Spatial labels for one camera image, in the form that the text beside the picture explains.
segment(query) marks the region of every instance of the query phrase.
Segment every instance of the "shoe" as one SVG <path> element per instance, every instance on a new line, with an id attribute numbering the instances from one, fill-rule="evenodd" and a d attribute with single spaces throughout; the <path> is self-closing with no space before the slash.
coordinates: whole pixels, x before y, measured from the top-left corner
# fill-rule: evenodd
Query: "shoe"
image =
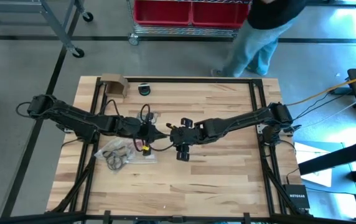
<path id="1" fill-rule="evenodd" d="M 216 77 L 216 78 L 225 77 L 225 76 L 223 76 L 222 71 L 219 69 L 214 69 L 214 68 L 211 69 L 210 74 L 211 74 L 211 77 Z"/>
<path id="2" fill-rule="evenodd" d="M 261 76 L 265 76 L 265 75 L 268 73 L 268 72 L 260 72 L 260 71 L 258 70 L 258 68 L 257 68 L 257 69 L 254 69 L 254 68 L 251 68 L 249 65 L 247 65 L 246 70 L 247 70 L 248 72 L 255 73 L 255 74 L 261 75 Z"/>

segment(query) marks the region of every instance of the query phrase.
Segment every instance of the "black shirt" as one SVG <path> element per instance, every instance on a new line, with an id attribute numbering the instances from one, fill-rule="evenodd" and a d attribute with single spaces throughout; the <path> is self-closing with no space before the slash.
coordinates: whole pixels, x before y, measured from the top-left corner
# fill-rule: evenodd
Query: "black shirt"
<path id="1" fill-rule="evenodd" d="M 298 16 L 305 5 L 306 0 L 275 0 L 269 4 L 253 0 L 248 23 L 254 29 L 274 29 Z"/>

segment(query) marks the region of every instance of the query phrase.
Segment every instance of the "black box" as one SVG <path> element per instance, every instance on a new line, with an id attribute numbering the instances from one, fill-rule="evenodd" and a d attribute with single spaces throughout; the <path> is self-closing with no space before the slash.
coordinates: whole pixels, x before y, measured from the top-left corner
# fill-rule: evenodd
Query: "black box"
<path id="1" fill-rule="evenodd" d="M 304 185 L 284 184 L 283 187 L 297 208 L 301 210 L 309 209 L 307 190 Z"/>

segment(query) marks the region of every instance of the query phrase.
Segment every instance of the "yellow cable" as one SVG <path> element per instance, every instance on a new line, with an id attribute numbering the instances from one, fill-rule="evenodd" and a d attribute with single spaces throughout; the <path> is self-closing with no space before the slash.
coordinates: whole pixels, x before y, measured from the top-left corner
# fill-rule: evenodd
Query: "yellow cable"
<path id="1" fill-rule="evenodd" d="M 290 103 L 290 104 L 288 104 L 288 105 L 286 105 L 286 106 L 292 106 L 292 105 L 297 105 L 297 104 L 303 103 L 303 102 L 308 101 L 308 100 L 310 100 L 310 99 L 312 99 L 312 98 L 315 98 L 315 97 L 317 97 L 317 96 L 320 96 L 320 95 L 322 95 L 323 93 L 327 93 L 328 91 L 335 90 L 335 89 L 338 88 L 338 87 L 342 87 L 342 86 L 344 86 L 344 85 L 346 85 L 346 84 L 351 84 L 351 83 L 354 83 L 354 82 L 356 82 L 356 79 L 347 81 L 347 82 L 345 82 L 345 83 L 341 83 L 341 84 L 336 85 L 336 86 L 333 86 L 333 87 L 330 87 L 330 88 L 328 88 L 328 89 L 325 90 L 325 91 L 322 91 L 322 92 L 320 92 L 320 93 L 318 93 L 318 94 L 315 94 L 315 95 L 313 95 L 313 96 L 310 96 L 310 97 L 306 98 L 305 100 L 301 100 L 301 101 L 298 101 L 298 102 L 295 102 L 295 103 Z"/>

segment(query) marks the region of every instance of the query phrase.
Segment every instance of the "plastic bag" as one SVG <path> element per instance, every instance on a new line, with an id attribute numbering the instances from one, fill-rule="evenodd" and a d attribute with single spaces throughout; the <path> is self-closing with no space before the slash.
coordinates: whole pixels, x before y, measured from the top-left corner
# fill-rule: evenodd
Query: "plastic bag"
<path id="1" fill-rule="evenodd" d="M 156 121 L 157 121 L 157 118 L 160 116 L 160 114 L 158 112 L 152 112 L 152 124 L 155 124 Z M 142 118 L 141 118 L 141 113 L 139 112 L 137 115 L 136 115 L 136 119 L 140 119 L 141 121 L 145 120 L 146 117 L 148 116 L 148 113 L 143 113 L 142 114 Z"/>
<path id="2" fill-rule="evenodd" d="M 136 141 L 139 149 L 142 141 Z M 138 152 L 131 139 L 114 138 L 95 153 L 95 157 L 106 161 L 110 170 L 120 170 L 125 164 L 157 163 L 156 155 L 143 156 Z"/>

